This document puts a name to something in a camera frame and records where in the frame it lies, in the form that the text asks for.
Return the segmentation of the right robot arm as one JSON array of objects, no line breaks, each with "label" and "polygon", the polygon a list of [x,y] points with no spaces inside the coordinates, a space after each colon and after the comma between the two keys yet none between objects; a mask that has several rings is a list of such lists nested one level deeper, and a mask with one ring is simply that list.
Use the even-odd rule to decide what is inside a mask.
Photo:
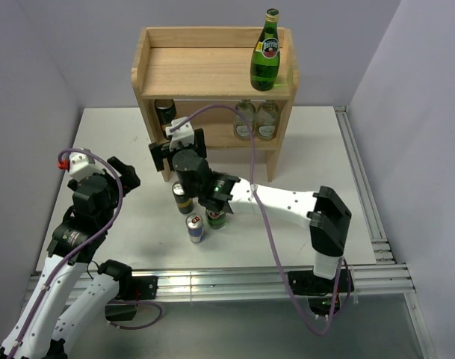
[{"label": "right robot arm", "polygon": [[157,171],[169,167],[185,194],[212,212],[266,213],[309,230],[315,252],[312,285],[326,292],[336,284],[352,213],[334,189],[287,191],[213,171],[201,129],[182,129],[168,142],[150,144],[149,151]]}]

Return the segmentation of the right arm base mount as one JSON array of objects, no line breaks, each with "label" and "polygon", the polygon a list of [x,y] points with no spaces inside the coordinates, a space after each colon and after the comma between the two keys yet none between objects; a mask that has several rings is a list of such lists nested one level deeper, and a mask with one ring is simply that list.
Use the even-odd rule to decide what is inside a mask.
[{"label": "right arm base mount", "polygon": [[[309,309],[316,316],[328,316],[332,303],[332,293],[335,280],[314,276],[312,270],[289,271],[289,285],[295,295],[308,298]],[[334,313],[341,309],[340,294],[352,294],[355,290],[351,271],[342,269],[335,297]]]}]

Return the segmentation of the black gold can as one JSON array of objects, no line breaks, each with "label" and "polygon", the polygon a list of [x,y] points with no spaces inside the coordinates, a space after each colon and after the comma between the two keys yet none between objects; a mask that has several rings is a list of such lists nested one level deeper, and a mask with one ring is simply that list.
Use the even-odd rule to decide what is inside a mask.
[{"label": "black gold can", "polygon": [[168,139],[165,129],[176,119],[177,110],[173,99],[156,99],[154,101],[155,113],[161,126],[163,136]]},{"label": "black gold can", "polygon": [[176,202],[178,211],[182,214],[189,214],[194,210],[194,203],[190,197],[185,194],[185,190],[180,181],[175,181],[172,185],[171,192]]}]

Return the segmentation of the black gold can front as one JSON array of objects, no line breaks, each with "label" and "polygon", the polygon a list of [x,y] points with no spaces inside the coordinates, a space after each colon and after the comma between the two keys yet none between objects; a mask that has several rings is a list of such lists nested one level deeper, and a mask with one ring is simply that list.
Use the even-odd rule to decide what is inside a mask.
[{"label": "black gold can front", "polygon": [[176,119],[177,110],[173,99],[156,99],[154,101],[155,113],[161,126],[163,136],[168,139],[165,129]]}]

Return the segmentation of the blue silver can front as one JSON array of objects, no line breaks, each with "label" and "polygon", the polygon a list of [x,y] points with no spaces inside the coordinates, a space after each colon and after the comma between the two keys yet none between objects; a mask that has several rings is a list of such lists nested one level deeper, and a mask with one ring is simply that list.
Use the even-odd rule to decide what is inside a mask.
[{"label": "blue silver can front", "polygon": [[205,238],[203,219],[198,214],[190,214],[185,221],[188,235],[192,243],[199,244]]}]

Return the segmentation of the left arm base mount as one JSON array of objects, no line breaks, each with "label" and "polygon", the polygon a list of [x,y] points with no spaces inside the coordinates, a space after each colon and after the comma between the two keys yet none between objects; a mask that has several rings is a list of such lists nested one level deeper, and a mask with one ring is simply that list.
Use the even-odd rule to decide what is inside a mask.
[{"label": "left arm base mount", "polygon": [[[115,297],[118,301],[154,300],[158,288],[158,277],[134,276],[121,280],[120,292]],[[130,322],[137,314],[138,304],[109,304],[105,307],[105,318],[110,322]]]}]

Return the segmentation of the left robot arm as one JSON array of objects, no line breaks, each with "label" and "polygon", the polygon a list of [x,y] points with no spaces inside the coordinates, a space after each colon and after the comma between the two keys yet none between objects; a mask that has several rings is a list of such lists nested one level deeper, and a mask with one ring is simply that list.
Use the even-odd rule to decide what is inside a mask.
[{"label": "left robot arm", "polygon": [[58,162],[71,180],[72,205],[53,231],[48,256],[35,289],[13,330],[0,345],[0,358],[67,358],[72,345],[98,311],[115,298],[134,297],[132,269],[107,260],[88,288],[66,301],[86,272],[123,198],[140,186],[131,165],[111,157],[100,168],[86,152]]}]

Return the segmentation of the green Perrier bottle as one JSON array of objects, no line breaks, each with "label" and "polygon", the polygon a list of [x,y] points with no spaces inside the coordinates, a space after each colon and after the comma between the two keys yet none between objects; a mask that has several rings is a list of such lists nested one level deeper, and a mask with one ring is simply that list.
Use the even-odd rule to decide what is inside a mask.
[{"label": "green Perrier bottle", "polygon": [[219,230],[226,225],[227,215],[223,211],[215,212],[210,209],[206,209],[205,216],[209,227],[213,230]]},{"label": "green Perrier bottle", "polygon": [[250,84],[256,90],[270,90],[278,76],[280,65],[278,20],[279,11],[276,8],[266,11],[264,27],[250,61]]}]

